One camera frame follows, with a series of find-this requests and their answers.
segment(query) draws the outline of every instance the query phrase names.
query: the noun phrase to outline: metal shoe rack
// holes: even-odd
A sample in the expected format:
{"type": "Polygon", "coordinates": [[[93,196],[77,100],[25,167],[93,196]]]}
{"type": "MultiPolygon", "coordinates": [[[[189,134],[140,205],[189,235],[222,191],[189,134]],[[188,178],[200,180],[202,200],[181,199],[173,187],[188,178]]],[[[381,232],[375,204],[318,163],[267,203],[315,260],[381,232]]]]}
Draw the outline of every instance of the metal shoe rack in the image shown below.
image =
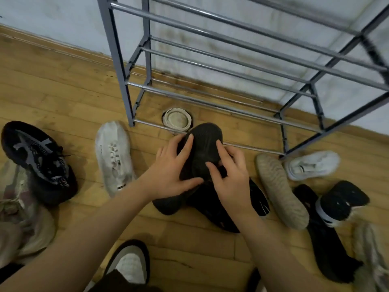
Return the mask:
{"type": "MultiPolygon", "coordinates": [[[[165,5],[174,7],[176,9],[180,9],[180,10],[183,10],[186,12],[200,15],[204,18],[213,19],[213,20],[225,23],[225,24],[236,26],[238,28],[248,30],[248,31],[255,33],[255,34],[261,34],[261,35],[264,35],[264,36],[267,36],[270,38],[277,39],[277,40],[282,41],[282,42],[289,43],[291,45],[299,46],[301,48],[305,48],[305,49],[308,49],[308,50],[311,50],[311,51],[314,51],[314,52],[324,54],[326,56],[331,57],[331,60],[326,65],[320,65],[318,63],[314,63],[314,62],[311,62],[311,61],[308,61],[305,59],[301,59],[301,58],[290,56],[288,54],[280,53],[280,52],[274,51],[274,50],[269,49],[269,48],[264,48],[264,47],[261,47],[261,46],[255,45],[255,44],[244,42],[244,41],[241,41],[241,40],[238,40],[238,39],[235,39],[233,37],[226,36],[226,35],[223,35],[223,34],[220,34],[217,32],[209,31],[207,29],[202,29],[202,28],[199,28],[196,26],[185,24],[183,22],[180,22],[180,21],[177,21],[174,19],[170,19],[167,17],[163,17],[160,15],[150,13],[149,0],[142,0],[142,9],[137,9],[137,8],[134,8],[131,6],[127,6],[127,5],[118,3],[117,0],[97,0],[97,1],[98,1],[98,5],[100,8],[100,13],[102,16],[105,33],[107,35],[109,48],[111,51],[111,55],[112,55],[114,67],[116,70],[117,78],[119,80],[120,91],[121,91],[122,98],[124,101],[124,106],[125,106],[127,117],[128,117],[128,123],[131,127],[133,127],[135,125],[135,123],[138,122],[138,123],[143,123],[146,125],[159,127],[159,128],[166,129],[166,130],[171,130],[171,129],[164,127],[162,125],[142,121],[142,120],[139,120],[135,117],[136,112],[137,112],[137,108],[139,107],[139,105],[141,103],[142,96],[143,96],[145,91],[148,91],[150,93],[159,94],[159,95],[166,96],[169,98],[176,98],[176,99],[182,100],[184,102],[189,102],[189,103],[193,103],[193,104],[197,104],[197,105],[201,105],[201,106],[206,106],[206,107],[212,107],[212,108],[215,108],[216,110],[226,111],[226,112],[236,114],[236,115],[246,116],[246,117],[250,117],[250,118],[254,118],[254,119],[259,119],[259,120],[264,120],[267,122],[273,122],[273,123],[279,124],[280,130],[282,133],[282,138],[283,138],[283,145],[284,145],[283,152],[270,151],[270,150],[266,150],[266,149],[260,149],[260,148],[256,148],[256,147],[250,147],[250,146],[243,146],[243,145],[238,145],[238,144],[232,144],[232,145],[237,146],[237,147],[241,147],[241,148],[252,149],[252,150],[256,150],[256,151],[264,151],[264,152],[271,152],[271,153],[279,154],[280,158],[283,159],[292,153],[295,153],[295,152],[298,152],[299,150],[304,149],[305,147],[307,147],[311,143],[318,141],[319,139],[327,136],[328,134],[340,129],[341,127],[343,127],[347,124],[352,123],[353,121],[363,117],[364,115],[374,111],[375,109],[377,109],[377,108],[379,108],[379,107],[381,107],[389,102],[389,68],[388,68],[386,62],[382,59],[381,55],[378,53],[378,51],[377,51],[376,47],[373,45],[372,41],[368,38],[368,34],[371,33],[375,28],[377,28],[377,26],[379,24],[381,24],[382,21],[389,15],[389,5],[386,6],[386,8],[384,8],[382,10],[382,12],[380,14],[378,14],[361,31],[354,31],[352,29],[340,26],[338,24],[334,24],[333,22],[331,22],[329,20],[324,20],[324,19],[318,18],[316,16],[310,15],[308,13],[298,11],[296,9],[288,8],[282,4],[274,3],[274,2],[268,1],[268,0],[251,0],[251,1],[256,2],[258,4],[268,6],[268,7],[271,7],[273,9],[277,9],[279,11],[282,11],[282,12],[285,12],[285,13],[288,13],[291,15],[298,16],[300,18],[310,20],[312,22],[322,24],[324,26],[327,26],[327,27],[330,27],[333,29],[337,29],[339,31],[342,31],[344,33],[347,33],[347,34],[350,34],[353,36],[351,41],[341,51],[335,52],[335,51],[332,51],[332,50],[324,48],[324,47],[320,47],[320,46],[317,46],[314,44],[303,42],[303,41],[295,39],[295,38],[285,36],[283,34],[269,31],[269,30],[261,28],[259,26],[254,26],[251,24],[243,23],[243,22],[238,21],[238,20],[233,20],[233,19],[228,18],[226,16],[215,14],[215,13],[212,13],[212,12],[200,9],[200,8],[196,8],[196,7],[184,4],[184,3],[174,1],[174,0],[152,0],[154,2],[158,2],[161,4],[165,4],[165,5]],[[116,30],[116,25],[115,25],[114,10],[127,12],[129,14],[133,14],[133,15],[136,15],[136,16],[143,18],[144,36],[139,41],[137,48],[135,49],[133,55],[131,56],[130,60],[126,63],[126,65],[123,63],[123,57],[122,57],[122,53],[120,50],[118,32],[116,30]],[[216,54],[209,53],[209,52],[206,52],[203,50],[192,48],[192,47],[187,46],[187,45],[182,45],[182,44],[178,44],[178,43],[175,43],[172,41],[161,39],[161,38],[158,38],[156,36],[151,35],[151,33],[150,33],[150,21],[151,20],[154,22],[157,22],[157,23],[161,23],[161,24],[165,24],[165,25],[177,28],[177,29],[182,29],[182,30],[185,30],[185,31],[188,31],[191,33],[195,33],[195,34],[198,34],[198,35],[210,38],[210,39],[215,39],[218,41],[222,41],[224,43],[228,43],[231,45],[239,46],[241,48],[252,50],[252,51],[260,53],[260,54],[265,54],[265,55],[271,56],[273,58],[282,59],[282,60],[290,62],[290,63],[294,63],[294,64],[297,64],[300,66],[314,69],[314,70],[317,70],[317,73],[310,80],[307,81],[307,80],[303,80],[301,78],[294,77],[294,76],[291,76],[288,74],[279,73],[279,72],[276,72],[273,70],[268,70],[266,68],[262,68],[262,67],[259,67],[256,65],[252,65],[249,63],[245,63],[245,62],[237,61],[237,60],[234,60],[231,58],[227,58],[227,57],[224,57],[221,55],[216,55],[216,54]],[[262,72],[270,73],[270,74],[280,76],[283,78],[288,78],[288,79],[291,79],[293,81],[304,83],[304,86],[300,90],[297,90],[295,88],[292,88],[292,87],[289,87],[286,85],[282,85],[282,84],[272,82],[269,80],[265,80],[262,78],[246,75],[244,73],[238,73],[238,72],[234,72],[234,71],[227,70],[224,68],[212,66],[209,64],[200,63],[197,61],[192,61],[192,60],[189,60],[187,58],[176,56],[173,54],[168,54],[168,53],[163,53],[161,51],[156,51],[156,50],[151,49],[151,40],[157,41],[160,43],[164,43],[164,44],[168,44],[168,45],[171,45],[174,47],[186,49],[189,51],[193,51],[196,53],[204,54],[204,55],[207,55],[209,57],[221,59],[221,60],[228,61],[231,63],[236,63],[236,64],[241,65],[241,66],[245,66],[245,67],[252,68],[255,70],[260,70],[262,72]],[[353,48],[355,48],[358,44],[361,44],[363,46],[363,48],[366,50],[367,54],[371,58],[372,63],[367,63],[367,62],[359,60],[357,58],[347,56],[347,54],[353,48]],[[140,85],[140,84],[129,82],[129,76],[130,76],[132,68],[135,66],[135,63],[136,63],[139,55],[142,52],[145,53],[147,76],[146,76],[146,80],[143,83],[143,85],[140,85]],[[182,63],[191,64],[191,65],[194,65],[197,67],[202,67],[202,68],[206,68],[206,69],[213,70],[216,72],[228,74],[228,75],[231,75],[231,76],[234,76],[237,78],[242,78],[242,79],[245,79],[248,81],[256,82],[256,83],[270,86],[273,88],[292,92],[292,93],[294,93],[294,96],[279,111],[277,111],[277,110],[272,110],[269,108],[251,105],[249,103],[242,103],[238,100],[223,98],[223,97],[218,96],[218,95],[201,92],[203,95],[207,95],[209,97],[213,97],[213,98],[216,97],[219,99],[224,99],[226,101],[240,103],[240,104],[245,105],[245,106],[256,107],[258,109],[262,109],[262,110],[265,110],[268,112],[274,112],[274,116],[269,117],[269,116],[261,115],[259,113],[249,112],[249,111],[245,111],[242,109],[230,107],[227,105],[220,105],[220,104],[216,104],[216,103],[212,103],[212,102],[207,102],[205,100],[188,97],[185,95],[173,93],[173,92],[166,91],[163,89],[157,89],[157,88],[154,88],[151,86],[152,81],[158,81],[159,83],[162,83],[162,81],[153,79],[151,76],[151,70],[152,70],[151,69],[151,55],[152,54],[162,56],[165,58],[169,58],[169,59],[173,59],[176,61],[180,61],[182,63]],[[358,76],[350,74],[350,73],[346,73],[346,72],[343,72],[343,71],[340,71],[337,69],[333,69],[334,65],[336,65],[339,61],[346,61],[348,63],[358,65],[360,67],[364,67],[364,68],[368,68],[368,69],[377,71],[378,73],[380,73],[380,75],[382,76],[385,83],[384,84],[377,83],[375,81],[372,81],[372,80],[369,80],[366,78],[358,77],[358,76]],[[323,109],[321,107],[320,99],[319,99],[319,96],[317,94],[317,90],[315,87],[315,83],[317,83],[317,81],[320,78],[322,78],[325,74],[331,74],[333,76],[337,76],[337,77],[344,78],[344,79],[347,79],[350,81],[354,81],[354,82],[360,83],[362,85],[378,88],[378,89],[385,91],[385,93],[383,95],[375,98],[374,100],[370,101],[369,103],[365,104],[364,106],[357,109],[356,111],[343,117],[339,121],[326,127],[324,124],[323,109]],[[129,97],[128,85],[141,88],[140,93],[138,95],[138,98],[137,98],[134,105],[131,103],[131,100],[129,97]],[[294,122],[284,120],[285,110],[287,108],[291,107],[291,105],[293,105],[293,103],[296,102],[296,100],[298,100],[301,96],[307,96],[307,97],[312,99],[312,102],[314,104],[314,108],[315,108],[315,111],[317,114],[317,118],[318,118],[318,123],[319,123],[318,128],[312,128],[312,127],[309,127],[306,125],[302,125],[299,123],[294,123],[294,122]],[[310,131],[316,132],[316,134],[313,135],[312,137],[308,138],[307,140],[301,142],[297,146],[289,148],[285,126],[293,126],[293,127],[298,127],[301,129],[310,130],[310,131]]],[[[183,87],[180,85],[175,85],[175,84],[171,84],[171,83],[163,83],[163,84],[169,85],[169,86],[174,86],[176,88],[184,89],[187,91],[192,91],[194,93],[199,93],[198,90],[193,90],[193,89],[186,88],[186,87],[183,87]]]]}

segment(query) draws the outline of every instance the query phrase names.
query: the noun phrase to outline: forearm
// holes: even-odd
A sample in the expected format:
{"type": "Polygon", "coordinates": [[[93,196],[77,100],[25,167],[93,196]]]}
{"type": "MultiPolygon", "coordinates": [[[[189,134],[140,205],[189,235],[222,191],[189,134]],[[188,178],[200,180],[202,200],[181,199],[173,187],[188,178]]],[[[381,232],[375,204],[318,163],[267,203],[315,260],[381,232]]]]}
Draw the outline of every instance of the forearm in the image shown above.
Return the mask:
{"type": "Polygon", "coordinates": [[[328,292],[252,210],[234,218],[269,292],[328,292]]]}
{"type": "Polygon", "coordinates": [[[0,291],[82,291],[114,242],[149,202],[135,181],[81,223],[67,229],[34,261],[0,286],[0,291]]]}

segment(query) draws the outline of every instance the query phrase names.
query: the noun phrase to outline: hand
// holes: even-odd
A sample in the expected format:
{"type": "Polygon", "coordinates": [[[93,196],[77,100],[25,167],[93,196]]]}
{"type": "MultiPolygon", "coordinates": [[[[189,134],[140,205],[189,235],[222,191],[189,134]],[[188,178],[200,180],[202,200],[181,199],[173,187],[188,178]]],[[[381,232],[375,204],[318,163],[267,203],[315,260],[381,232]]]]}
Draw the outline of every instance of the hand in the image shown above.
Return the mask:
{"type": "Polygon", "coordinates": [[[211,174],[220,202],[231,217],[253,210],[250,199],[250,176],[243,152],[233,146],[224,148],[220,140],[216,141],[216,146],[221,162],[227,170],[227,177],[222,179],[219,170],[211,162],[205,164],[211,174]]]}
{"type": "Polygon", "coordinates": [[[185,134],[177,135],[165,147],[160,147],[154,164],[138,178],[150,194],[151,200],[177,196],[204,182],[201,177],[183,181],[179,178],[193,144],[193,134],[191,134],[185,146],[177,155],[178,143],[184,136],[185,134]]]}

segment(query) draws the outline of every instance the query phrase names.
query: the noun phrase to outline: baseboard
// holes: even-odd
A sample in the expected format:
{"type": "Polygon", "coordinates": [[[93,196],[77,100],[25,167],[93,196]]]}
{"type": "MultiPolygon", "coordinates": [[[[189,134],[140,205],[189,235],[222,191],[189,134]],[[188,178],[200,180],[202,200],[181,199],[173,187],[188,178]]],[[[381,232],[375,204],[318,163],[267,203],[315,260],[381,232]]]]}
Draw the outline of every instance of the baseboard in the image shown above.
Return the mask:
{"type": "MultiPolygon", "coordinates": [[[[98,63],[98,64],[103,64],[108,67],[113,67],[112,65],[112,58],[108,55],[102,54],[102,53],[97,53],[93,52],[87,49],[82,49],[82,48],[77,48],[75,46],[71,45],[66,45],[64,43],[49,39],[49,38],[44,38],[40,36],[36,36],[31,33],[23,32],[18,29],[13,29],[11,27],[1,25],[0,24],[0,35],[6,36],[11,39],[16,39],[28,44],[33,44],[42,48],[50,49],[52,51],[70,55],[76,58],[80,58],[83,60],[87,60],[90,62],[98,63]]],[[[134,73],[137,73],[139,75],[145,75],[146,70],[143,66],[135,66],[133,69],[134,73]]],[[[192,89],[197,89],[200,91],[205,91],[209,93],[217,93],[218,95],[222,95],[228,98],[233,98],[236,97],[236,95],[243,95],[246,97],[252,97],[249,94],[245,93],[239,93],[235,90],[227,89],[227,88],[222,88],[219,86],[215,86],[209,83],[204,83],[201,81],[197,81],[191,78],[183,77],[180,75],[174,75],[174,74],[169,74],[166,72],[161,72],[161,71],[156,71],[153,70],[153,78],[158,78],[160,80],[163,80],[165,82],[169,82],[172,84],[180,84],[192,89]]],[[[252,103],[253,99],[246,98],[246,99],[240,99],[241,101],[244,102],[249,102],[252,103]]],[[[262,100],[261,106],[263,107],[268,107],[272,108],[275,110],[278,110],[281,108],[280,104],[270,102],[268,100],[262,100]]],[[[295,108],[290,108],[287,110],[286,116],[295,120],[303,121],[306,123],[310,124],[315,124],[317,125],[317,117],[316,115],[310,114],[308,112],[303,112],[295,108]]],[[[330,125],[334,123],[334,120],[331,119],[326,119],[326,124],[330,125]]],[[[342,132],[354,135],[357,137],[362,137],[362,138],[367,138],[370,140],[378,141],[378,142],[383,142],[389,144],[389,136],[388,135],[383,135],[377,132],[373,132],[361,127],[357,126],[352,126],[348,125],[346,127],[343,127],[341,129],[342,132]]]]}

